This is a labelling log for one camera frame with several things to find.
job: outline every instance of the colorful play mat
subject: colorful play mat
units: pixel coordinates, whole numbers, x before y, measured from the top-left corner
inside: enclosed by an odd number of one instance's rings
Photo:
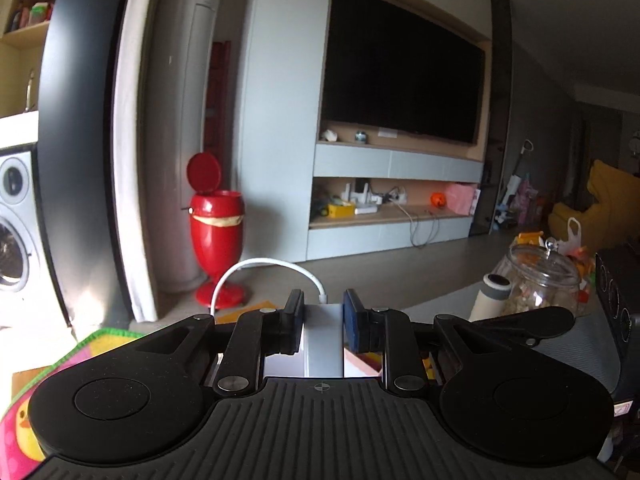
[[[33,471],[44,455],[29,424],[29,399],[44,379],[60,370],[86,361],[142,337],[142,334],[103,328],[80,342],[60,361],[43,370],[13,399],[0,420],[0,479],[19,480]]]

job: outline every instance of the red trash can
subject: red trash can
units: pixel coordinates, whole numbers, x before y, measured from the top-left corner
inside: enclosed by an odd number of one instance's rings
[[[237,191],[218,190],[222,171],[210,153],[191,157],[187,179],[196,192],[189,208],[191,241],[198,263],[211,279],[196,291],[196,299],[209,306],[222,275],[240,260],[244,201]],[[231,308],[243,301],[242,286],[226,282],[216,308]]]

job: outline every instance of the black speaker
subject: black speaker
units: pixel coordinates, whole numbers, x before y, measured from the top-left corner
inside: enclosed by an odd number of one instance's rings
[[[640,246],[630,241],[596,254],[596,291],[620,356],[614,402],[640,394]]]

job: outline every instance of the jar lid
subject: jar lid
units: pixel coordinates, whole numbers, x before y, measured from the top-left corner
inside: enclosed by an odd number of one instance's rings
[[[523,244],[511,247],[507,257],[517,270],[540,285],[574,287],[580,283],[572,261],[555,251]]]
[[[211,153],[196,153],[187,164],[187,180],[196,193],[212,193],[222,181],[222,169]]]

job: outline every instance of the yellow sofa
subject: yellow sofa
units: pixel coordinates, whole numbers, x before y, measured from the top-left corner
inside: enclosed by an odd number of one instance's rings
[[[587,190],[598,203],[581,213],[557,203],[549,215],[551,234],[567,240],[566,223],[572,216],[582,225],[582,245],[591,253],[640,235],[640,178],[596,160]]]

